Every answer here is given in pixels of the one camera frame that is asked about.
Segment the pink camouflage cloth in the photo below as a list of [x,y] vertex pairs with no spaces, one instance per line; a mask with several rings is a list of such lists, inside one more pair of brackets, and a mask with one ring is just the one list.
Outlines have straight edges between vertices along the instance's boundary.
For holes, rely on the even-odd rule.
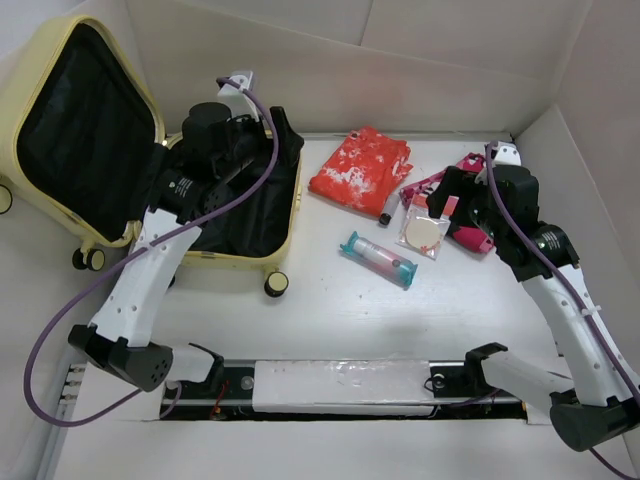
[[[485,157],[483,154],[469,153],[455,166],[465,172],[479,173],[485,166]],[[399,190],[399,196],[403,205],[408,208],[416,194],[428,197],[439,186],[445,173],[446,170],[443,169],[423,180],[402,187]],[[493,240],[479,227],[472,225],[469,219],[463,218],[460,206],[461,204],[458,204],[455,214],[450,217],[451,223],[447,236],[472,253],[489,253],[494,247]]]

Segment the clear bag with cotton pads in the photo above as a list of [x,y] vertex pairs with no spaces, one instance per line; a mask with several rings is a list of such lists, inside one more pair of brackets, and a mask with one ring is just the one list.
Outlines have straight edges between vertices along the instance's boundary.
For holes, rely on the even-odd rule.
[[436,260],[459,198],[449,196],[439,217],[430,216],[427,200],[423,194],[413,196],[397,244]]

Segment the orange white tie-dye cloth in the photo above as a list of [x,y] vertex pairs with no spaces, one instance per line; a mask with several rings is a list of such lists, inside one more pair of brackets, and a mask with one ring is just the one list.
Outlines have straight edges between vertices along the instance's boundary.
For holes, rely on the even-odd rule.
[[309,181],[309,190],[340,206],[377,217],[413,165],[411,149],[371,126],[350,132]]

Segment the lotion bottle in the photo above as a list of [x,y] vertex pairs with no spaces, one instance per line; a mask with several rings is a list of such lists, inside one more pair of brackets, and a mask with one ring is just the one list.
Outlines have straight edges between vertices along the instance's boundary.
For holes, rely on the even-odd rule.
[[340,245],[342,253],[388,280],[408,289],[414,280],[418,265],[354,231]]

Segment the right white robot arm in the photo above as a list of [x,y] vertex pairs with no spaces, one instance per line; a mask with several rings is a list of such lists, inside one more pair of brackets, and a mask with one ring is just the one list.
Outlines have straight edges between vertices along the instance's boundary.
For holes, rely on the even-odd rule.
[[567,234],[539,219],[538,195],[538,180],[524,167],[498,165],[481,178],[451,166],[427,203],[441,214],[457,198],[455,222],[491,237],[544,316],[570,371],[557,376],[493,342],[466,353],[465,387],[519,398],[547,414],[570,449],[583,452],[638,428],[639,377],[606,332]]

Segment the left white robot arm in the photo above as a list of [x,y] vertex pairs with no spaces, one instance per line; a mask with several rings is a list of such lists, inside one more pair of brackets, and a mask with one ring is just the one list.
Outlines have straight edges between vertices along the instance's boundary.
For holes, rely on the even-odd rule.
[[282,107],[271,107],[269,118],[264,125],[214,102],[191,108],[153,185],[128,264],[92,320],[69,334],[93,365],[147,392],[164,382],[187,382],[205,397],[220,390],[220,355],[196,344],[156,344],[152,330],[184,259],[229,260],[277,274],[291,236],[304,141]]

